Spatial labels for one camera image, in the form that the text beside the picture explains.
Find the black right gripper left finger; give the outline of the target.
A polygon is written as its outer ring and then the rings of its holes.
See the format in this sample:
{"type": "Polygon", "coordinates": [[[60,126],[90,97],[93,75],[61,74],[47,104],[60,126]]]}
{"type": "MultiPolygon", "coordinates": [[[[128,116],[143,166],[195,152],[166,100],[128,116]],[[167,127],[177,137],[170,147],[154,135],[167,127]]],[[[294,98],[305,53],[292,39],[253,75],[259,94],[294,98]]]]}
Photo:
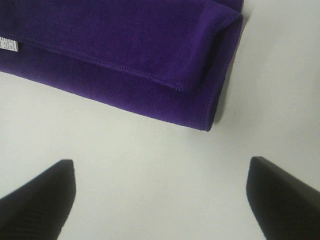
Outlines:
{"type": "Polygon", "coordinates": [[[0,238],[56,240],[75,196],[74,163],[62,159],[0,199],[0,238]]]}

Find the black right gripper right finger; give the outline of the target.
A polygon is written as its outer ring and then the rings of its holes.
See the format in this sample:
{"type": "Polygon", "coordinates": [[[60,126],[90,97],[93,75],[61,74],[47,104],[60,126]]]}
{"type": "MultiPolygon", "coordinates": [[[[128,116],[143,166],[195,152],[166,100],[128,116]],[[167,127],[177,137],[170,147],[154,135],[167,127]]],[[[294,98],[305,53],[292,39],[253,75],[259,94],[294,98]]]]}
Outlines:
{"type": "Polygon", "coordinates": [[[246,196],[267,240],[320,238],[320,192],[262,156],[250,160],[246,196]]]}

